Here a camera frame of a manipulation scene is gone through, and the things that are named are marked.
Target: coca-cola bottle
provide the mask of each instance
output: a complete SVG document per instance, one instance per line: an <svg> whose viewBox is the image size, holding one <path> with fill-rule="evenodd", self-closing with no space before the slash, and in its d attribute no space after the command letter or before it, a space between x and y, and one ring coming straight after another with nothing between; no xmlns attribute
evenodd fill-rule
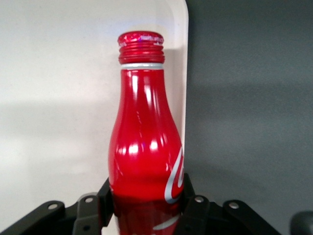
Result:
<svg viewBox="0 0 313 235"><path fill-rule="evenodd" d="M109 181L120 235L171 235L181 215L183 152L167 103L163 37L118 38L121 97L109 148Z"/></svg>

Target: white panel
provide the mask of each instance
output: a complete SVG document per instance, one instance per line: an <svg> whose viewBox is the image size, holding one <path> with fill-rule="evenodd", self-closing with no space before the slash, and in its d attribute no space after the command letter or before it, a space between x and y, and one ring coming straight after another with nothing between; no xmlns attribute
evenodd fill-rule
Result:
<svg viewBox="0 0 313 235"><path fill-rule="evenodd" d="M187 27L183 0L0 1L0 231L43 202L68 207L108 177L125 31L164 36L184 141ZM114 223L103 230L114 233Z"/></svg>

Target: black bracket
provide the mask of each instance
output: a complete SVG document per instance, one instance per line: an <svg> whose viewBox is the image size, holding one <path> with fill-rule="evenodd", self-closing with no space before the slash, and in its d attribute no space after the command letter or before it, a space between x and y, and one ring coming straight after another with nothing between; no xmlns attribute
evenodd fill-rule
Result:
<svg viewBox="0 0 313 235"><path fill-rule="evenodd" d="M230 200L217 205L195 195L188 174L184 175L183 213L173 235L280 235L246 203ZM98 193L83 195L65 208L60 201L43 203L0 235L101 235L113 215L108 179ZM292 235L312 235L313 212L297 214Z"/></svg>

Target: white script logo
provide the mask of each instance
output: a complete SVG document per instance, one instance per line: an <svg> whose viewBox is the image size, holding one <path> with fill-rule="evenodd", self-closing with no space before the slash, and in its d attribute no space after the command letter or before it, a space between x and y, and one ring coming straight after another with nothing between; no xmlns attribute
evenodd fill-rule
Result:
<svg viewBox="0 0 313 235"><path fill-rule="evenodd" d="M179 196L176 198L172 197L172 190L173 190L173 186L174 186L175 176L177 175L178 170L179 170L179 164L180 164L181 158L182 158L182 163L180 166L179 179L178 179L178 183L177 183L178 188L180 188L182 186L182 182L183 182L184 159L182 156L182 147L180 147L177 159L174 163L172 172L171 172L170 177L168 178L166 186L165 186L164 198L168 204L173 204L173 203L177 202L179 199Z"/></svg>

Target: red bottle cap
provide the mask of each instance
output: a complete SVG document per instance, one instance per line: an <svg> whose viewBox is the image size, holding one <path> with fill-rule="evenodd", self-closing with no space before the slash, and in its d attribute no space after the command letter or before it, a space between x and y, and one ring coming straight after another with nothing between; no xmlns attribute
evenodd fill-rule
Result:
<svg viewBox="0 0 313 235"><path fill-rule="evenodd" d="M132 31L118 37L121 64L164 63L163 37L150 31Z"/></svg>

